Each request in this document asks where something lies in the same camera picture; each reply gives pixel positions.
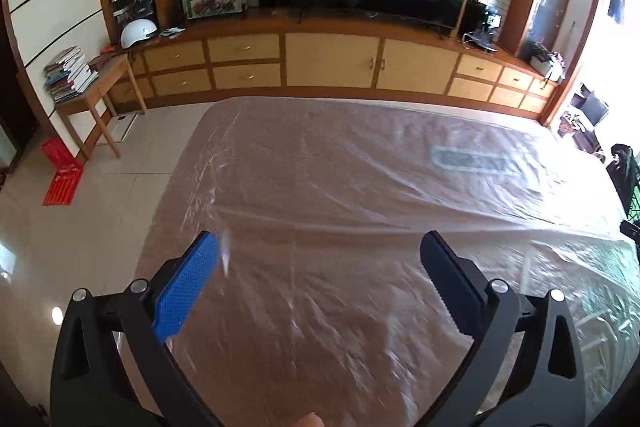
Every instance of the potted plant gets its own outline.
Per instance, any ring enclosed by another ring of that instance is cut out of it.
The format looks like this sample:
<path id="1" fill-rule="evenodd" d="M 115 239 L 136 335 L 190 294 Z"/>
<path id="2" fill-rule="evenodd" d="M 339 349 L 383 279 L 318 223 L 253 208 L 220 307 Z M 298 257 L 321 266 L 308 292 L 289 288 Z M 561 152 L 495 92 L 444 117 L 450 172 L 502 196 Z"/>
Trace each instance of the potted plant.
<path id="1" fill-rule="evenodd" d="M 558 135 L 561 138 L 565 136 L 573 136 L 576 131 L 584 131 L 584 127 L 580 123 L 578 114 L 571 114 L 568 111 L 560 117 L 560 126 L 558 127 Z"/>

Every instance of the mattress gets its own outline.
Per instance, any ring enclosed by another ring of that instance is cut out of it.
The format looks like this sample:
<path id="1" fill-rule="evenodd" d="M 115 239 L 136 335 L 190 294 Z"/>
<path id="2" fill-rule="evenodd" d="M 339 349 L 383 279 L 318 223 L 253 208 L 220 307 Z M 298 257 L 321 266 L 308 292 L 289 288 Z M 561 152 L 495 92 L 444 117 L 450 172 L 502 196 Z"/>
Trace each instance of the mattress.
<path id="1" fill-rule="evenodd" d="M 639 350 L 623 217 L 603 165 L 546 131 L 232 98 L 194 131 L 136 274 L 150 277 L 200 230 L 218 237 L 219 264 L 168 346 L 227 427 L 284 427 L 311 411 L 328 426 L 411 426 L 471 345 L 420 265 L 420 239 L 437 230 L 488 279 L 565 293 L 592 419 Z"/>

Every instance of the metal screw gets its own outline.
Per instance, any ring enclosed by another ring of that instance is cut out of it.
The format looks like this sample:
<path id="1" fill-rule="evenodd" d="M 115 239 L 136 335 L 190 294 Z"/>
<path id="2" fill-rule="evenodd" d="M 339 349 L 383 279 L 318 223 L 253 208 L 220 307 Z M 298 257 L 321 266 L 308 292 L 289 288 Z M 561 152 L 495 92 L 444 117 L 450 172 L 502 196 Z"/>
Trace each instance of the metal screw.
<path id="1" fill-rule="evenodd" d="M 84 288 L 78 288 L 76 291 L 74 291 L 72 299 L 76 302 L 80 302 L 80 301 L 83 301 L 85 297 L 86 297 L 86 290 Z"/>
<path id="2" fill-rule="evenodd" d="M 496 293 L 507 293 L 509 285 L 502 279 L 494 279 L 491 281 L 491 288 Z"/>
<path id="3" fill-rule="evenodd" d="M 558 288 L 555 288 L 551 290 L 551 298 L 554 301 L 562 302 L 564 301 L 564 293 L 562 293 L 562 291 L 560 291 Z"/>
<path id="4" fill-rule="evenodd" d="M 136 279 L 129 286 L 133 293 L 142 293 L 146 290 L 146 281 L 144 279 Z"/>

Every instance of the speaker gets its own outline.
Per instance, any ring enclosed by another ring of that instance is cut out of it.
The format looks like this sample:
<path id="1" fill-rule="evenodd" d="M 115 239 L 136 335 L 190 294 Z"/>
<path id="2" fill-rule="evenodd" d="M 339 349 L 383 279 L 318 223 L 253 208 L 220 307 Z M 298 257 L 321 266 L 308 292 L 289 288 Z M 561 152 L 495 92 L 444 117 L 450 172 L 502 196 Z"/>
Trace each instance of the speaker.
<path id="1" fill-rule="evenodd" d="M 482 25 L 486 21 L 486 4 L 476 1 L 466 1 L 465 12 L 462 15 L 460 36 L 465 33 L 477 32 L 482 29 Z"/>

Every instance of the blue gripper pad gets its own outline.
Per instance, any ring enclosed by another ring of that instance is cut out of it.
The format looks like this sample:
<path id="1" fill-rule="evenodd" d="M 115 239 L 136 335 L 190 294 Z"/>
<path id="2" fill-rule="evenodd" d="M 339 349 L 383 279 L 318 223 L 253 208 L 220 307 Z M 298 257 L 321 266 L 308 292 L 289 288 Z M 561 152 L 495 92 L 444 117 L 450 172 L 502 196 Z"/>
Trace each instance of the blue gripper pad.
<path id="1" fill-rule="evenodd" d="M 425 234 L 420 242 L 420 261 L 458 331 L 478 340 L 484 330 L 488 284 L 476 264 L 458 257 L 438 232 Z"/>
<path id="2" fill-rule="evenodd" d="M 161 343 L 180 331 L 217 262 L 216 236 L 203 233 L 156 299 L 154 331 Z"/>

